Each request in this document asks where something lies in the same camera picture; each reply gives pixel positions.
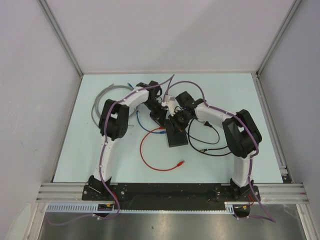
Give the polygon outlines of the black network switch box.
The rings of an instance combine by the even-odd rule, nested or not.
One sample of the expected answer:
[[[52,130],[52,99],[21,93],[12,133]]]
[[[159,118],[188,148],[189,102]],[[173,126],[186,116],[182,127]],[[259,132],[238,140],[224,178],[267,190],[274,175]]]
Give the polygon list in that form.
[[[188,145],[189,141],[187,138],[187,134],[184,131],[174,133],[173,125],[169,119],[165,120],[164,126],[165,126],[168,146],[170,148]]]

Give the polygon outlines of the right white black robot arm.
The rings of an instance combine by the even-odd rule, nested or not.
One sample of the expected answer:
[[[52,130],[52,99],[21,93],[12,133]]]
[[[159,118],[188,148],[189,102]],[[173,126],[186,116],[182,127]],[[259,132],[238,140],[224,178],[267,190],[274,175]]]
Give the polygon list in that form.
[[[227,148],[234,156],[230,194],[237,201],[247,197],[253,189],[253,157],[258,155],[262,141],[250,113],[245,109],[232,113],[214,107],[204,99],[193,99],[187,91],[177,97],[165,97],[162,106],[168,109],[168,119],[176,132],[185,130],[192,120],[209,122],[223,129]]]

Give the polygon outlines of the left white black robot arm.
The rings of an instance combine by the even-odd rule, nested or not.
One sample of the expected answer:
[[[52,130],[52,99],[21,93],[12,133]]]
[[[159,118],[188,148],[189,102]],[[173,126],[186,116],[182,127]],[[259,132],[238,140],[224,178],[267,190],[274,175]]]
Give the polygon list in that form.
[[[99,120],[99,129],[102,136],[102,147],[98,166],[89,177],[88,185],[93,194],[100,200],[110,196],[111,188],[107,185],[112,176],[108,172],[112,154],[129,125],[129,115],[139,105],[144,104],[150,110],[150,118],[160,127],[165,126],[167,110],[158,102],[158,94],[162,93],[161,84],[151,81],[148,84],[140,82],[125,97],[120,100],[107,99]]]

